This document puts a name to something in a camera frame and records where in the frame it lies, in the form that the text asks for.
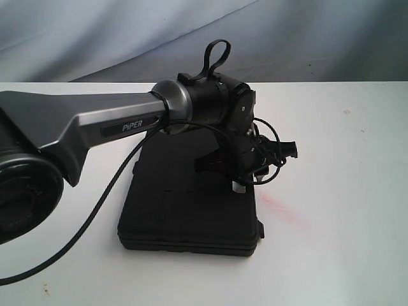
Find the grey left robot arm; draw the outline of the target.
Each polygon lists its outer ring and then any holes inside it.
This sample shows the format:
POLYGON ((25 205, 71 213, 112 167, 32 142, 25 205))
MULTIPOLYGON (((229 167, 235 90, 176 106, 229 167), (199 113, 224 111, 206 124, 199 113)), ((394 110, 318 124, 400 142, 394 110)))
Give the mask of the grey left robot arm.
POLYGON ((1 242, 33 230, 55 209, 63 185, 80 180, 89 149, 144 131, 213 131, 226 146, 199 158, 199 169, 239 182, 282 167, 294 142, 258 133, 255 92, 213 71, 164 80, 145 93, 1 93, 1 242))

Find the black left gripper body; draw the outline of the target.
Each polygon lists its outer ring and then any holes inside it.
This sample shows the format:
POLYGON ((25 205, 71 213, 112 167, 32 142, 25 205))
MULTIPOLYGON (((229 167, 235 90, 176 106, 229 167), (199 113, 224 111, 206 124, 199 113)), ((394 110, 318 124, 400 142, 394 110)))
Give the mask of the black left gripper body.
POLYGON ((219 147, 195 159, 194 170, 197 173, 218 173, 243 186, 271 182, 289 157, 298 157, 298 150, 295 142, 281 141, 270 123, 264 125, 273 133, 274 140, 262 135, 254 122, 242 135, 226 128, 208 126, 219 147))

